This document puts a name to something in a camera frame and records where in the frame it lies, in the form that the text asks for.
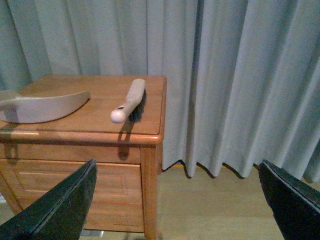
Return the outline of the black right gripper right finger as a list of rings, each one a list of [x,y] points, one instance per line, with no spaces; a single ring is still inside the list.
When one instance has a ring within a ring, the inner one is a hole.
[[[263,160],[259,180],[267,204],[286,240],[320,238],[320,192]]]

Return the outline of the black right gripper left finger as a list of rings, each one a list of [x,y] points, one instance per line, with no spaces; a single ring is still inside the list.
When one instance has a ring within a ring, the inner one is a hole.
[[[91,159],[0,226],[2,240],[78,240],[92,204],[97,163]]]

